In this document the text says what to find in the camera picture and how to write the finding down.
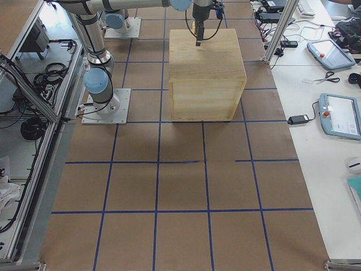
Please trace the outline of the black gripper on cabinet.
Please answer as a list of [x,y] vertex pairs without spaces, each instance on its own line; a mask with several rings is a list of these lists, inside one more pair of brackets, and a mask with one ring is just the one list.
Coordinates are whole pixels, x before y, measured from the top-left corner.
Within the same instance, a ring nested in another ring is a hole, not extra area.
[[195,22],[196,46],[201,45],[204,38],[204,21],[208,20],[211,0],[193,0],[192,16]]

